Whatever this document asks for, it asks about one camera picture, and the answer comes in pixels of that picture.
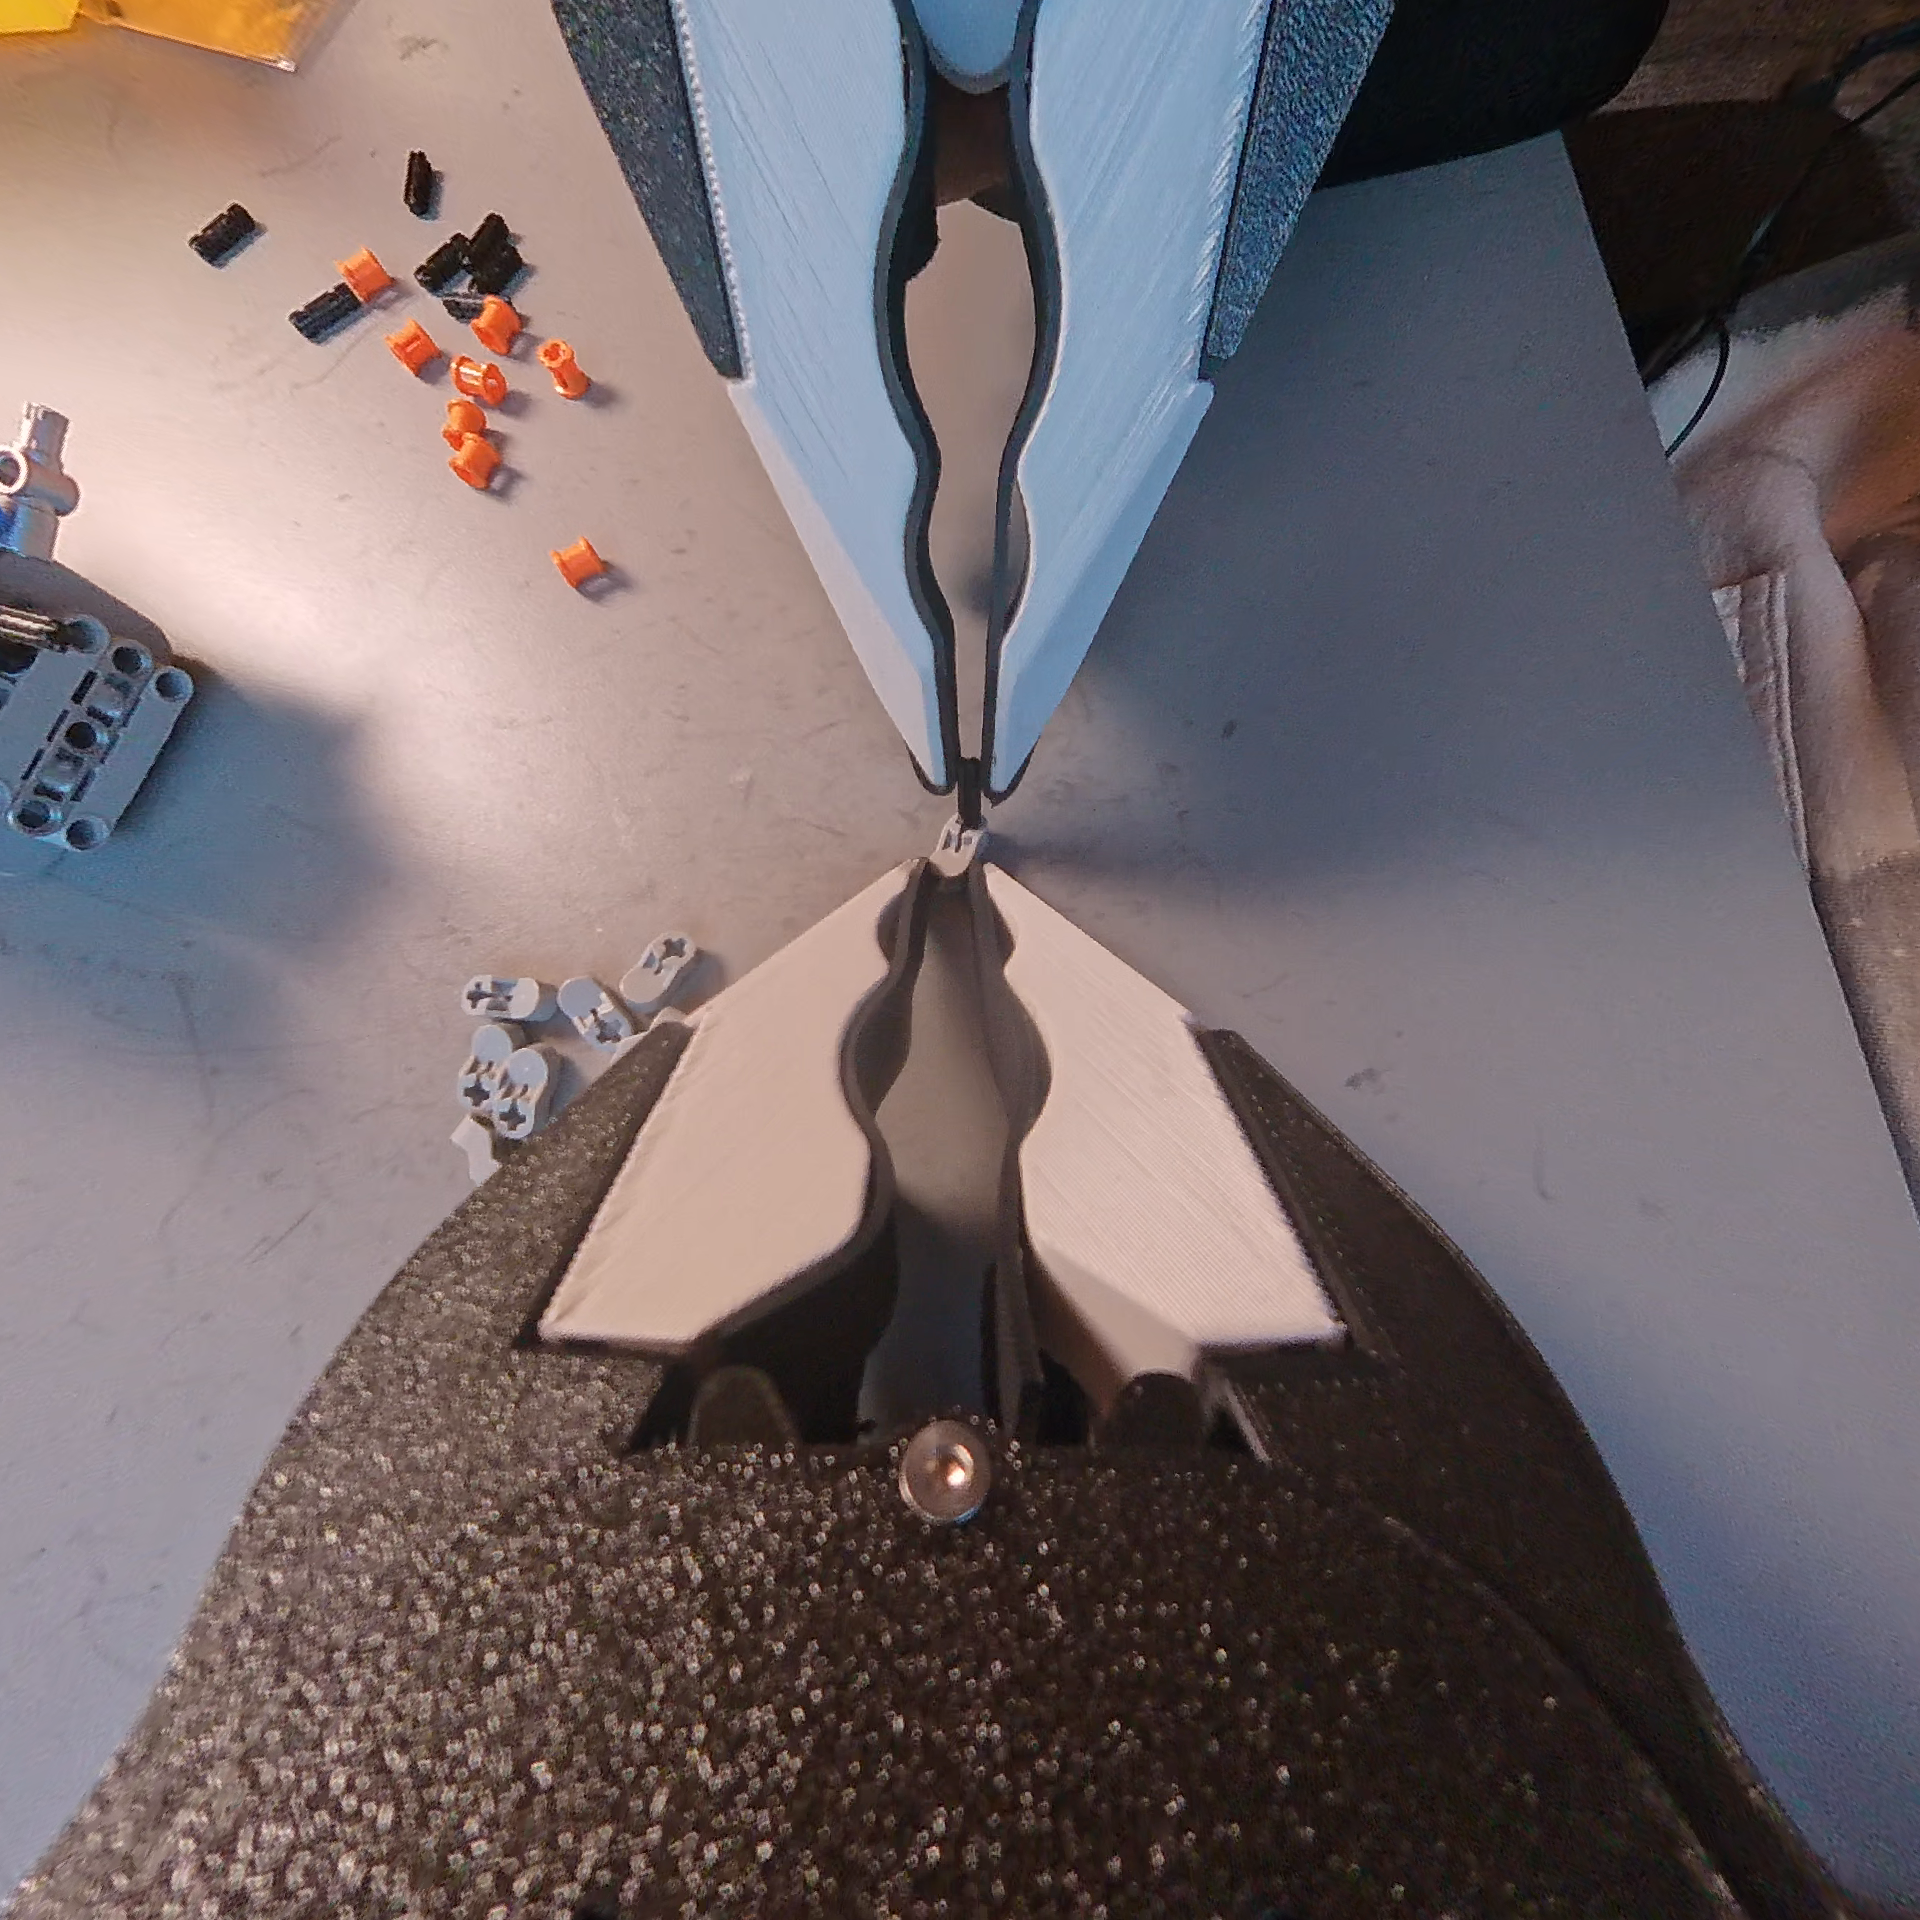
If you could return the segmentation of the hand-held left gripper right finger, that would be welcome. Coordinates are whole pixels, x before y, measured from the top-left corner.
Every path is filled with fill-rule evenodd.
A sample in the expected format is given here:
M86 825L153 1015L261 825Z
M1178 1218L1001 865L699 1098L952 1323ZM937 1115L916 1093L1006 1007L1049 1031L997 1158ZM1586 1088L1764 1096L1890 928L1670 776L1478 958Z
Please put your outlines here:
M1011 1141L990 1381L1060 1433L1140 1375L1200 1401L1214 1360L1347 1339L1338 1303L1180 1001L997 865L972 872L976 973Z

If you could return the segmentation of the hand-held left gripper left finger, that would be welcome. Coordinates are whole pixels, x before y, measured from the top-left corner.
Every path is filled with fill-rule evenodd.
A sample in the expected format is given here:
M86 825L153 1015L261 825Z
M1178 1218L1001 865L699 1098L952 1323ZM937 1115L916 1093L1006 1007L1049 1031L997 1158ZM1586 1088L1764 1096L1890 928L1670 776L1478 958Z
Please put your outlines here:
M878 1134L937 878L915 856L728 985L545 1306L540 1337L774 1381L809 1442L858 1434L897 1306L897 1178Z

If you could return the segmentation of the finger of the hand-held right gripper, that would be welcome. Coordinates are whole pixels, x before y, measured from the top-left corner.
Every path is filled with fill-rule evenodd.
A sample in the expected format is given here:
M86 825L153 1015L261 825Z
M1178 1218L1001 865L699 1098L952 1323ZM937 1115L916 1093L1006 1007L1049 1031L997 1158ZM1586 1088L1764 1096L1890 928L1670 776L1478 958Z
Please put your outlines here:
M688 2L680 47L733 406L918 776L946 793L960 745L928 562L940 453L905 362L905 270L930 218L923 37L891 2Z
M998 510L1025 586L990 641L1009 793L1084 663L1212 385L1202 345L1258 79L1258 2L1038 2L1012 55L1038 350Z

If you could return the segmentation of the pile of grey connector pieces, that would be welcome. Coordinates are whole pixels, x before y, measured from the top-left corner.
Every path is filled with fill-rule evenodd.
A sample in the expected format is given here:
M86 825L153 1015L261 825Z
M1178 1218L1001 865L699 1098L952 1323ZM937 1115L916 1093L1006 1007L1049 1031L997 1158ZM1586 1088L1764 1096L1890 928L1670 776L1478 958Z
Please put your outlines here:
M451 1134L470 1182L490 1178L553 1119L569 1074L562 1039L581 1041L595 1059L622 1055L651 1025L681 1019L701 963L705 947L668 930L614 987L597 975L470 975L460 987L469 1039L456 1074L462 1115Z

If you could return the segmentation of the grey toy brick assembly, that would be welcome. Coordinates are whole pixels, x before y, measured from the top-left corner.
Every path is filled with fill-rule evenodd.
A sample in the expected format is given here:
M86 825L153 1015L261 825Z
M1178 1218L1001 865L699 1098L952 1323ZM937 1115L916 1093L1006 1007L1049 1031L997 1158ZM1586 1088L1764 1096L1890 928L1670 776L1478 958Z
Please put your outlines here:
M65 433L32 402L3 445L3 825L40 851L91 851L196 685L153 622L54 559L81 501Z

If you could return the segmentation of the group of orange bushes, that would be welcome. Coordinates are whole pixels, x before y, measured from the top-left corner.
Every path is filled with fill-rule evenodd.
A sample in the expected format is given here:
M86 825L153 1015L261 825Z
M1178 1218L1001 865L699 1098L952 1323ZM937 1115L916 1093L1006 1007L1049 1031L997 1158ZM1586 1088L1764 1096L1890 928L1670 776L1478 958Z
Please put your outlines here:
M348 294L348 317L398 290L398 281L365 246L337 261L337 272L338 283L333 291ZM486 317L499 323L492 330L482 327L482 345L492 352L505 352L521 330L516 313L510 304L490 294L482 310L482 320ZM442 361L446 362L451 397L446 402L442 435L449 445L449 467L469 488L492 490L504 472L504 450L494 438L490 410L496 413L510 394L505 370L492 359L444 352L419 320L405 320L384 336L384 342L411 377L425 377ZM545 342L537 361L550 373L564 375L561 390L566 397L588 393L589 381L579 370L579 361L569 357L564 342ZM549 558L562 581L577 591L582 591L588 583L597 583L608 574L608 562L588 537L553 547Z

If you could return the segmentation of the clear plastic bag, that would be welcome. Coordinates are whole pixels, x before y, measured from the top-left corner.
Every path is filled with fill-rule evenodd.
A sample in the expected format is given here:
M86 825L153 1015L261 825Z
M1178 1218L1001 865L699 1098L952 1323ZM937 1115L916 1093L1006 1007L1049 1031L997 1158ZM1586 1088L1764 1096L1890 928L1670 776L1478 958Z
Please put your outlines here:
M349 2L77 2L100 25L298 70Z

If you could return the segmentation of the person's black trousers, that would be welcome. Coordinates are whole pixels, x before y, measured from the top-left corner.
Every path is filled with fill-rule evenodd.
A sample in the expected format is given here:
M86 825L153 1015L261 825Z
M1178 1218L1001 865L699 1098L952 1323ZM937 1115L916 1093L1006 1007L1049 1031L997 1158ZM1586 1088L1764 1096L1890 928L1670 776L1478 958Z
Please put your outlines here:
M1632 78L1667 2L1397 2L1316 185L1493 153Z

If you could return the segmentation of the group of black pins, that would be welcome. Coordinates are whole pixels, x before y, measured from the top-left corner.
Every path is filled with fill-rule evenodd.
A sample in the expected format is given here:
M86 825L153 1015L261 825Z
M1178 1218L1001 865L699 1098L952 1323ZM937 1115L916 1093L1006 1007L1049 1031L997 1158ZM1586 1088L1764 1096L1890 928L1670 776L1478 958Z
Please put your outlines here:
M188 238L195 256L220 270L264 233L243 202L228 202ZM411 283L470 323L496 352L512 338L510 291L525 273L525 257L507 218L492 209L470 230L449 230L413 266ZM332 338L361 313L400 290L400 278L361 246L337 264L337 281L290 313L290 323L313 345Z

